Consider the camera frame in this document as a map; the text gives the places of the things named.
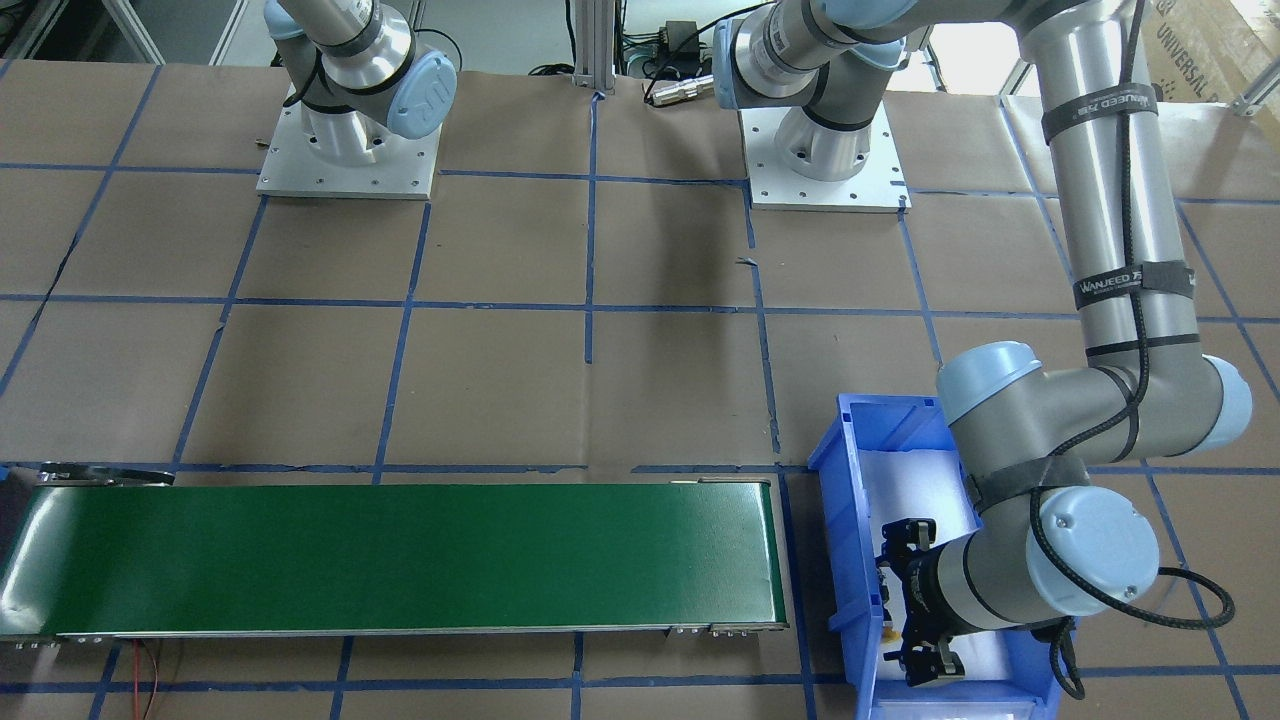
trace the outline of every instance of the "table surface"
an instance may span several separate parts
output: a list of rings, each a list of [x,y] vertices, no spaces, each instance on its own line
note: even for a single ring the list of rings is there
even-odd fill
[[[794,623],[168,641],[152,717],[850,716],[804,468],[836,395],[932,395],[941,361],[995,340],[1084,361],[1037,101],[891,94],[913,209],[873,217],[753,209],[712,102],[476,73],[430,205],[265,200],[259,141],[287,85],[0,65],[0,461],[218,487],[768,480]],[[1254,419],[1226,448],[1094,478],[1240,611],[1216,633],[1085,620],[1089,697],[1060,716],[1262,717],[1280,703],[1280,161],[1222,108],[1165,105],[1161,126],[1204,348],[1240,368]],[[1149,602],[1198,612],[1165,589]],[[0,716],[127,717],[132,678],[127,643],[0,651]]]

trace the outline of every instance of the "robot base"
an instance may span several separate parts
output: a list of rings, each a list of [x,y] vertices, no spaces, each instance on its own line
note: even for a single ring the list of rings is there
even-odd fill
[[[888,128],[884,108],[872,120],[872,149],[867,164],[842,182],[806,178],[782,161],[773,143],[790,108],[742,110],[742,147],[751,181],[751,205],[767,210],[836,210],[845,213],[896,213],[910,208],[911,199],[897,159],[897,145]]]
[[[387,132],[371,165],[335,165],[308,146],[301,105],[280,110],[257,191],[282,197],[367,197],[430,200],[440,131],[421,140]]]

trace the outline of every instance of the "cable management strap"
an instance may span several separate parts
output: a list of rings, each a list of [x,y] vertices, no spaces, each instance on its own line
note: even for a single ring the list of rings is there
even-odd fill
[[[1080,123],[1120,113],[1156,113],[1156,88],[1140,82],[1124,82],[1106,90],[1068,100],[1044,113],[1041,127],[1044,145],[1057,135]]]
[[[1112,297],[1133,295],[1139,290],[1194,297],[1196,270],[1181,260],[1139,263],[1084,278],[1076,282],[1073,290],[1076,310]]]

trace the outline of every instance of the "conveyor belt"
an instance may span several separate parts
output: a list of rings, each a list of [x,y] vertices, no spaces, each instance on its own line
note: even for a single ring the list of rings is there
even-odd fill
[[[38,487],[0,637],[786,625],[762,483]]]

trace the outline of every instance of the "robotic arm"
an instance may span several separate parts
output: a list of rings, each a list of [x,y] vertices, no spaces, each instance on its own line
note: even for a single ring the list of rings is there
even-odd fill
[[[947,648],[956,635],[1065,628],[1060,619],[1108,605],[1140,612],[1128,603],[1157,575],[1156,536],[1128,500],[1089,484],[1085,464],[1219,447],[1248,425],[1248,386],[1201,350],[1135,8],[1142,0],[781,0],[717,27],[721,105],[791,106],[774,142],[815,179],[860,170],[901,38],[919,27],[1005,22],[1039,69],[1088,366],[1046,373],[1028,346],[1004,342],[940,370],[982,528],[931,547],[931,520],[884,527],[881,564],[908,609],[891,656],[910,684],[963,675]],[[1216,624],[1234,612],[1219,596]]]
[[[312,152],[332,165],[389,159],[453,105],[453,64],[379,0],[269,0],[264,12],[297,88],[285,105],[301,105]]]

